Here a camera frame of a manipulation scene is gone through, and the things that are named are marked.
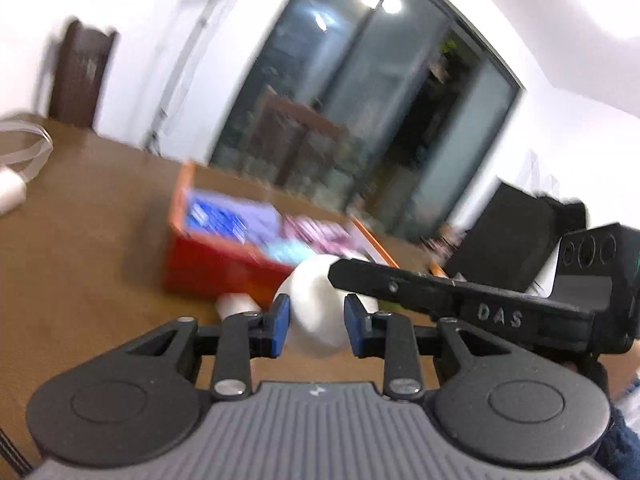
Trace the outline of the black paper bag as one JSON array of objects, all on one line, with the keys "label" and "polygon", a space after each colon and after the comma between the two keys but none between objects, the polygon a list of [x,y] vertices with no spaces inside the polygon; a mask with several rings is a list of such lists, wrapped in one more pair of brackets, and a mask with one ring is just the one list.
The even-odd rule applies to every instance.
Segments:
[{"label": "black paper bag", "polygon": [[564,205],[500,184],[444,265],[450,278],[525,292],[560,239]]}]

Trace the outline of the sliding glass door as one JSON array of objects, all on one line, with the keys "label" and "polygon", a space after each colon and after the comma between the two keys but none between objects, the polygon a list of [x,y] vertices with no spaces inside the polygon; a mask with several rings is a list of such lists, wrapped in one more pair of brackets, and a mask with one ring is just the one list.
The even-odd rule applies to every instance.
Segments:
[{"label": "sliding glass door", "polygon": [[348,129],[308,197],[417,242],[454,210],[521,92],[445,0],[290,0],[209,162],[236,170],[266,87]]}]

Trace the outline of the dark wooden chair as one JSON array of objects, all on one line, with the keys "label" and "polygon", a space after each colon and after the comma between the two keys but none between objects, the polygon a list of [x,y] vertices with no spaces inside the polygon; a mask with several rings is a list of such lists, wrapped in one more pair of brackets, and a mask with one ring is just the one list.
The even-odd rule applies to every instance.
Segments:
[{"label": "dark wooden chair", "polygon": [[71,18],[58,48],[48,115],[78,128],[92,129],[103,79],[119,33],[101,32]]},{"label": "dark wooden chair", "polygon": [[332,169],[348,129],[268,86],[241,148],[239,174],[303,196]]}]

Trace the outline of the dark wooden chair middle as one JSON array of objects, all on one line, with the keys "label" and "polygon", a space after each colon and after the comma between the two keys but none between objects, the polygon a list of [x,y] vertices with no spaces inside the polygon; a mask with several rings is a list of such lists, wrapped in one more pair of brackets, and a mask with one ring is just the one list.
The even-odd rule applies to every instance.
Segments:
[{"label": "dark wooden chair middle", "polygon": [[268,86],[241,148],[239,174],[303,196],[332,169],[348,129]]}]

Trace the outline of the studio light on stand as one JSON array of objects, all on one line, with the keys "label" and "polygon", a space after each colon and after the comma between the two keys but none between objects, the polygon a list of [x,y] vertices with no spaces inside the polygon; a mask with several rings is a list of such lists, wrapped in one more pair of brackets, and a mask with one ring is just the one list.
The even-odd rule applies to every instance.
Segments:
[{"label": "studio light on stand", "polygon": [[182,107],[192,86],[191,80],[209,43],[209,36],[215,32],[230,1],[205,1],[163,86],[149,129],[144,135],[143,151],[158,156],[162,154],[160,135],[168,128],[169,119],[175,117]]}]

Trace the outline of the dark wooden chair left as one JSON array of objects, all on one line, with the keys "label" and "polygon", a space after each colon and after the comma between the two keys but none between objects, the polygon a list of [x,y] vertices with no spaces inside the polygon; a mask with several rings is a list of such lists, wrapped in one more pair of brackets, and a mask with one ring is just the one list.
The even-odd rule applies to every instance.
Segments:
[{"label": "dark wooden chair left", "polygon": [[58,48],[48,115],[78,128],[92,129],[103,79],[119,33],[101,32],[71,18]]}]

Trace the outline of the blue fluffy plush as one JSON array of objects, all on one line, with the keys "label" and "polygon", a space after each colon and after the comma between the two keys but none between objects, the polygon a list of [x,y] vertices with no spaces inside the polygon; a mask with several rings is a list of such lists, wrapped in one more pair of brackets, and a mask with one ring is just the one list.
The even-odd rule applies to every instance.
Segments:
[{"label": "blue fluffy plush", "polygon": [[306,243],[294,238],[279,238],[262,246],[262,252],[271,260],[288,266],[298,266],[299,263],[317,255]]}]

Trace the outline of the mauve satin scrunchie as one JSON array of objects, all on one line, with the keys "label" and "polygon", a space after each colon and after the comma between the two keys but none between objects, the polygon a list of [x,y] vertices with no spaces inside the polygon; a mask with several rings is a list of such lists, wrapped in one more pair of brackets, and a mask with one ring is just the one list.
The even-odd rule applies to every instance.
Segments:
[{"label": "mauve satin scrunchie", "polygon": [[344,226],[306,216],[285,216],[281,233],[284,238],[307,244],[318,254],[340,256],[355,247],[354,240]]}]

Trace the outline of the blue tissue packet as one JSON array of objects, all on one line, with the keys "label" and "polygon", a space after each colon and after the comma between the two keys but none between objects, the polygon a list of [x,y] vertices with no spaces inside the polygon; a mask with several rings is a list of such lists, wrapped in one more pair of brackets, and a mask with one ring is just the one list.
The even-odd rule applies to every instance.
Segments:
[{"label": "blue tissue packet", "polygon": [[192,231],[212,234],[244,244],[248,226],[244,219],[213,197],[191,193],[186,200],[184,226]]}]

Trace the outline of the red cardboard box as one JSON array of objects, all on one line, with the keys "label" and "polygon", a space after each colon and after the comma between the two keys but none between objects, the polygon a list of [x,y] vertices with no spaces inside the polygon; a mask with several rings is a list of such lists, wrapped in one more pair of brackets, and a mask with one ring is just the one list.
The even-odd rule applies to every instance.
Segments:
[{"label": "red cardboard box", "polygon": [[194,191],[217,192],[274,206],[281,214],[306,216],[341,224],[355,237],[363,253],[376,263],[396,268],[386,248],[356,218],[320,208],[308,200],[269,185],[246,180],[195,162],[181,165],[168,208],[168,235],[162,284],[168,292],[215,300],[227,294],[247,294],[268,307],[292,266],[275,262],[255,245],[241,244],[186,226]]}]

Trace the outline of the purple knitted cloth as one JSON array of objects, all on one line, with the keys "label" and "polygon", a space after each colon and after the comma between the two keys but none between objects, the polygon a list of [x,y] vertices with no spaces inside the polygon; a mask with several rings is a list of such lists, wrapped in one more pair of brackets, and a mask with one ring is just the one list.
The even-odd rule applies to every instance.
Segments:
[{"label": "purple knitted cloth", "polygon": [[247,227],[247,239],[255,245],[268,244],[279,237],[281,215],[270,203],[244,200],[239,215]]}]

